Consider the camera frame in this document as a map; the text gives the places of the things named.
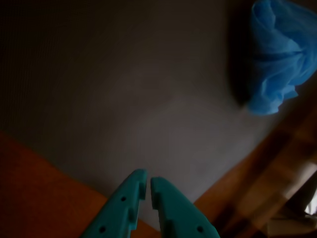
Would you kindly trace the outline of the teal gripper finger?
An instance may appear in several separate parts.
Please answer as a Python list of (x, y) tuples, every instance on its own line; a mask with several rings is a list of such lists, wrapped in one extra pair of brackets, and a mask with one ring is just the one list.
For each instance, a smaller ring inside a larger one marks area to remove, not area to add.
[(83, 238), (129, 238), (136, 230), (139, 204), (146, 198), (147, 171), (133, 171), (82, 233)]
[(151, 197), (162, 238), (219, 237), (206, 216), (168, 180), (151, 178)]

